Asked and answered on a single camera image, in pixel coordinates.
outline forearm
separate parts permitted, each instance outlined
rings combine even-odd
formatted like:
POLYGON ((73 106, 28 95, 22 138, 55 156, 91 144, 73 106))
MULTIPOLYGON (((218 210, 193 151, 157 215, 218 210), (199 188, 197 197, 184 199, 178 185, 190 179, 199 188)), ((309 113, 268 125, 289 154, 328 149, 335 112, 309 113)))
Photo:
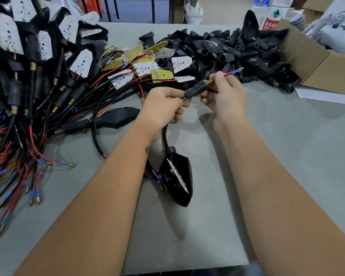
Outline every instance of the forearm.
POLYGON ((345 275, 345 234, 247 121, 219 133, 266 275, 345 275))
POLYGON ((133 124, 16 275, 120 275, 150 143, 133 124))

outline person's left arm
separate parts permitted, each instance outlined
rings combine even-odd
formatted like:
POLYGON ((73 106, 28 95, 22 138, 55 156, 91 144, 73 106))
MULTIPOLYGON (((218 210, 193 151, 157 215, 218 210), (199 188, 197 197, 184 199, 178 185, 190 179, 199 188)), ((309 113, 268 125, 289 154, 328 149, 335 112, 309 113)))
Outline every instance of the person's left arm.
POLYGON ((188 102, 184 91, 150 91, 136 121, 14 275, 120 275, 151 143, 188 102))

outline person's right arm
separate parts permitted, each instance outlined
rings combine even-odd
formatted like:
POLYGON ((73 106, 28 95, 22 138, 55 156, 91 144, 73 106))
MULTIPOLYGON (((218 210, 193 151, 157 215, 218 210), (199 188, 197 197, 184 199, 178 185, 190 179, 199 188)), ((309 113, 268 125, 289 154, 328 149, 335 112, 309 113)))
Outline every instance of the person's right arm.
POLYGON ((245 224, 266 275, 345 275, 345 234, 267 148, 246 118, 232 75, 210 77, 201 96, 229 160, 245 224))

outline person's left hand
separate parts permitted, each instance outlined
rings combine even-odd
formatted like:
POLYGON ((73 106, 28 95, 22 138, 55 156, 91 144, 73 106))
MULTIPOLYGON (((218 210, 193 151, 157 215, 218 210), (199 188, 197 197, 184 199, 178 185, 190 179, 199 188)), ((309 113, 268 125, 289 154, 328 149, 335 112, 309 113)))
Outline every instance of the person's left hand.
POLYGON ((181 120, 181 107, 189 107, 189 102, 182 100, 184 95, 184 91, 170 87, 156 87, 148 93, 135 122, 145 128, 151 141, 160 136, 168 123, 181 120))

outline hand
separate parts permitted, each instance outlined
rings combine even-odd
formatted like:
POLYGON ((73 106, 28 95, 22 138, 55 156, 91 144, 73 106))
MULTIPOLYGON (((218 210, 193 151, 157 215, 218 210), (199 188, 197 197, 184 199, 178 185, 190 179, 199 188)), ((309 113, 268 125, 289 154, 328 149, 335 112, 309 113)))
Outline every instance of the hand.
POLYGON ((211 74, 213 82, 210 88, 214 92, 204 91, 201 94, 202 102, 215 114, 213 129, 221 132, 226 126, 236 121, 246 121, 246 92, 239 80, 222 72, 211 74))
POLYGON ((142 125, 151 141, 161 135, 161 130, 170 122, 178 122, 184 110, 181 107, 189 107, 189 102, 183 102, 185 92, 170 87, 153 88, 143 103, 136 123, 142 125))

